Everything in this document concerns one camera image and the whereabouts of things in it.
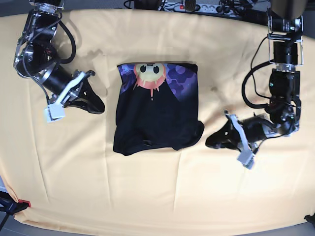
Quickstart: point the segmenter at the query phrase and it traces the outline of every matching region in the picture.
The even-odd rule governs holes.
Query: cartoon sun face
[[[150,89],[151,100],[153,100],[153,90],[156,89],[158,91],[158,87],[165,81],[165,66],[161,63],[136,64],[134,72],[137,79],[134,87],[137,85],[145,89]]]

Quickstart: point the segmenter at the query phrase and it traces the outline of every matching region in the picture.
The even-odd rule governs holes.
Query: cable
[[[260,49],[260,47],[261,47],[261,45],[262,45],[262,43],[263,43],[267,38],[268,38],[267,36],[264,37],[263,40],[260,42],[260,45],[258,46],[257,51],[255,52],[255,55],[254,55],[254,57],[252,58],[252,61],[251,61],[251,70],[252,70],[253,61],[254,61],[254,59],[255,59],[255,57],[256,57],[256,55],[257,55],[257,53],[258,53],[258,51],[259,51],[259,49]],[[259,93],[257,92],[257,89],[256,89],[256,80],[255,80],[254,74],[252,74],[252,79],[253,79],[253,82],[254,82],[255,93],[256,93],[259,97],[266,98],[266,99],[270,99],[270,97],[261,95],[261,94],[259,94]]]
[[[183,4],[183,3],[182,3],[182,2],[176,2],[176,3],[174,3],[174,4],[171,4],[171,5],[165,6],[164,8],[168,8],[168,7],[170,7],[170,6],[174,6],[174,5],[176,5],[176,4]]]
[[[269,1],[269,0],[257,1],[257,2],[252,2],[252,3],[246,3],[246,4],[244,4],[244,5],[241,5],[241,6],[238,6],[238,7],[234,7],[234,8],[232,8],[232,9],[230,9],[230,10],[235,10],[235,9],[240,8],[240,7],[244,7],[244,6],[248,6],[248,5],[252,5],[252,4],[257,4],[257,3],[261,3],[261,2],[267,2],[267,1]]]
[[[75,54],[76,54],[77,48],[76,48],[76,45],[75,45],[75,40],[73,38],[73,35],[69,31],[69,29],[64,25],[64,23],[62,21],[59,21],[59,25],[62,27],[64,32],[68,35],[68,37],[70,39],[70,42],[71,42],[71,47],[72,47],[71,56],[69,58],[67,58],[67,59],[61,59],[60,60],[61,64],[68,64],[68,63],[72,62],[73,59],[75,58]]]
[[[56,25],[59,23],[59,21],[61,21],[61,19],[63,18],[63,14],[60,12],[60,17],[52,24],[50,24],[49,26],[47,26],[46,28],[42,29],[40,32],[38,32],[33,38],[30,39],[29,43],[33,43],[33,41],[41,34],[43,33],[43,31],[51,28],[52,26]]]
[[[267,2],[267,1],[269,1],[269,0],[263,0],[263,1],[257,1],[257,2],[252,2],[252,3],[246,3],[246,4],[243,4],[243,5],[237,6],[237,7],[233,7],[233,8],[231,8],[230,10],[234,11],[234,10],[240,8],[240,7],[244,7],[244,6],[248,6],[248,5],[252,5],[252,4],[257,4],[257,3],[261,3],[261,2]],[[223,10],[222,12],[216,13],[215,15],[217,15],[217,14],[224,14],[224,10]]]
[[[299,38],[301,38],[303,35],[303,32],[297,32],[293,35],[293,37],[290,39],[290,41],[286,42],[286,48],[290,48]]]
[[[242,97],[243,97],[243,100],[244,100],[244,102],[246,103],[246,105],[248,105],[248,106],[251,107],[251,108],[254,108],[254,109],[266,109],[266,108],[268,108],[268,104],[267,104],[267,103],[266,103],[266,104],[253,104],[253,103],[251,103],[251,102],[247,99],[247,97],[246,97],[246,94],[245,94],[245,87],[246,87],[246,83],[247,83],[248,79],[250,78],[250,76],[251,76],[255,71],[257,71],[257,70],[259,70],[259,69],[261,69],[261,68],[263,68],[263,67],[266,67],[266,66],[270,65],[271,62],[270,62],[270,61],[266,61],[266,62],[264,62],[264,63],[262,63],[262,64],[259,64],[259,65],[255,66],[253,69],[250,70],[250,72],[249,72],[249,73],[246,75],[246,77],[244,78],[244,81],[243,81],[243,83],[242,83]]]
[[[125,7],[125,8],[128,8],[128,9],[132,9],[131,7],[129,7],[129,6],[126,5],[128,2],[131,3],[132,1],[133,1],[133,0],[127,0],[127,1],[125,1],[125,2],[124,2],[124,7]]]
[[[164,6],[165,6],[165,4],[166,4],[166,0],[164,0],[163,5],[162,5],[160,11],[164,11]]]

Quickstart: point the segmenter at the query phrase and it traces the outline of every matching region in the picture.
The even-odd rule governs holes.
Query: black t-shirt
[[[180,150],[199,141],[204,125],[198,121],[197,65],[130,63],[118,69],[123,85],[116,110],[115,152]]]

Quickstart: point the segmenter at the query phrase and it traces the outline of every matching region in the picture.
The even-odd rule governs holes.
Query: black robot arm
[[[29,2],[34,8],[29,12],[18,40],[13,66],[21,77],[31,78],[43,89],[48,104],[45,109],[47,121],[62,119],[66,107],[81,108],[93,114],[103,113],[105,106],[88,82],[95,72],[76,70],[71,75],[61,66],[72,62],[76,55],[75,40],[61,21],[64,0]],[[59,57],[51,43],[58,25],[71,42],[72,52],[66,59]],[[53,93],[51,98],[45,88]]]
[[[210,148],[228,148],[241,152],[238,160],[248,169],[253,167],[254,155],[267,139],[289,136],[299,130],[301,117],[300,71],[296,67],[303,65],[303,17],[307,0],[271,1],[268,10],[268,40],[273,43],[274,59],[254,67],[242,83],[244,102],[253,109],[264,109],[268,115],[259,115],[239,121],[235,115],[228,118],[225,126],[208,137],[206,146]],[[300,46],[301,59],[298,58]],[[253,104],[246,97],[245,87],[253,73],[263,67],[275,65],[269,79],[271,97],[269,103]]]

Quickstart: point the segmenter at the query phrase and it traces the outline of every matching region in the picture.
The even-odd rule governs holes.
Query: stain
[[[218,88],[217,88],[216,86],[213,86],[213,87],[211,88],[211,91],[212,91],[212,92],[217,92],[217,91],[218,91]]]

